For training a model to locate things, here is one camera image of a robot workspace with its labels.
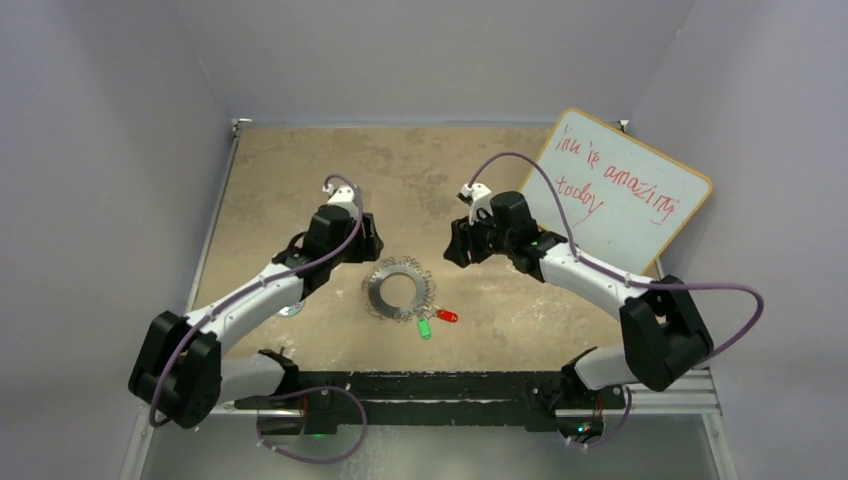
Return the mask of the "silver disc with keyrings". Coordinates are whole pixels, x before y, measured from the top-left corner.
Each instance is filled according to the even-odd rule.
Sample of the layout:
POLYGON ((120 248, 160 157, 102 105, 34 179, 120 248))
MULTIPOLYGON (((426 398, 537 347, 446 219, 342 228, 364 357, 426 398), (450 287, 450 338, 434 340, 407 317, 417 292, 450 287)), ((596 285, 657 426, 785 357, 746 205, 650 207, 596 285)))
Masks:
POLYGON ((362 281, 368 311, 396 322, 427 316, 435 289, 431 272, 410 256, 381 260, 362 281))

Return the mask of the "keys with red green tags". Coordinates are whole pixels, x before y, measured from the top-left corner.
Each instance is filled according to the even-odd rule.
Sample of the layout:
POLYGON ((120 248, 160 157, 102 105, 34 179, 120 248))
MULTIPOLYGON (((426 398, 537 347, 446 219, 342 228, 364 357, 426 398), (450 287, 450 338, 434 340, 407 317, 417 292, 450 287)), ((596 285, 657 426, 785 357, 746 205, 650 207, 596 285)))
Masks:
POLYGON ((431 306, 427 311, 427 316, 448 323, 457 323, 459 321, 459 315, 457 313, 438 306, 431 306))

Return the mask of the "key with green tag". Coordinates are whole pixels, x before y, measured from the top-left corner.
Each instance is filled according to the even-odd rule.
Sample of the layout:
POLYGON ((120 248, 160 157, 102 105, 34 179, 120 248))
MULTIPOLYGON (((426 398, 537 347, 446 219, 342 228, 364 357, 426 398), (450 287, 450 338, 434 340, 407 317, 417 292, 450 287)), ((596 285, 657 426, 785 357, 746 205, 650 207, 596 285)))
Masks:
POLYGON ((429 319, 426 316, 421 316, 416 322, 419 336, 422 340, 430 340, 432 338, 432 329, 429 319))

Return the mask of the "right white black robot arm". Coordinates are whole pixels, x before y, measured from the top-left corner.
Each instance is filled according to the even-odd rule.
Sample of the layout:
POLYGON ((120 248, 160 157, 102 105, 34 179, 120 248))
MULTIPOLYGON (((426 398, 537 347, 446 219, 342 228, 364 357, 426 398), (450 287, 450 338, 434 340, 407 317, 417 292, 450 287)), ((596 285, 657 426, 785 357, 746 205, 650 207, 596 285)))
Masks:
POLYGON ((619 322, 619 347, 592 347, 562 368, 561 392, 576 407, 606 387, 640 383, 662 392, 704 360, 714 342, 684 283, 627 272, 583 253, 564 236, 546 231, 517 191, 493 194, 464 186, 458 198, 469 213, 451 224, 444 258, 461 268, 503 255, 520 273, 563 288, 619 322))

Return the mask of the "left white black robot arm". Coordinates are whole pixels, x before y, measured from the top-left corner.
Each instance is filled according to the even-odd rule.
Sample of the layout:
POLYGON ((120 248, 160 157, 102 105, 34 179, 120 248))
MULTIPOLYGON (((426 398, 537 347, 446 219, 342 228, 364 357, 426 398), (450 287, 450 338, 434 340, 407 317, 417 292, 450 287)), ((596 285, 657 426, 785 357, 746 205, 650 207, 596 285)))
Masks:
POLYGON ((343 263, 375 262, 383 249, 374 216, 322 205, 306 231, 251 280, 210 305, 185 314, 166 310, 151 321, 128 389, 149 406, 148 422, 197 426, 218 404, 260 396, 284 409, 297 399, 292 364, 258 353, 225 368, 224 355, 284 307, 305 300, 343 263))

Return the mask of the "whiteboard with red writing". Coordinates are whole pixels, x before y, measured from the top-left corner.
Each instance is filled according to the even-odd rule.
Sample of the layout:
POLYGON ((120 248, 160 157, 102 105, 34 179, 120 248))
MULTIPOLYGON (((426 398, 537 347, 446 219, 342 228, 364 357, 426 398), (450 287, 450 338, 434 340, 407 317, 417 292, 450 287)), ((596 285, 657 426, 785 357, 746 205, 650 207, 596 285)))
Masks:
POLYGON ((589 255, 648 272, 712 193, 710 179, 571 108, 560 117, 521 192, 547 230, 575 233, 589 255))

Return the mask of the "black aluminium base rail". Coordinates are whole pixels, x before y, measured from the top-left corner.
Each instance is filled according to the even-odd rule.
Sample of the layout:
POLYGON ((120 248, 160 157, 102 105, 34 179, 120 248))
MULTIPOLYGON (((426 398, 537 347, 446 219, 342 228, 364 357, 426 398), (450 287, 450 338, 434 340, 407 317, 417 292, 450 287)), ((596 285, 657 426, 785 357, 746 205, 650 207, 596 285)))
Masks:
POLYGON ((588 435, 606 412, 623 409, 622 387, 582 391, 560 371, 301 371, 285 382, 297 398, 237 400, 238 410, 290 410, 309 434, 341 425, 521 427, 588 435))

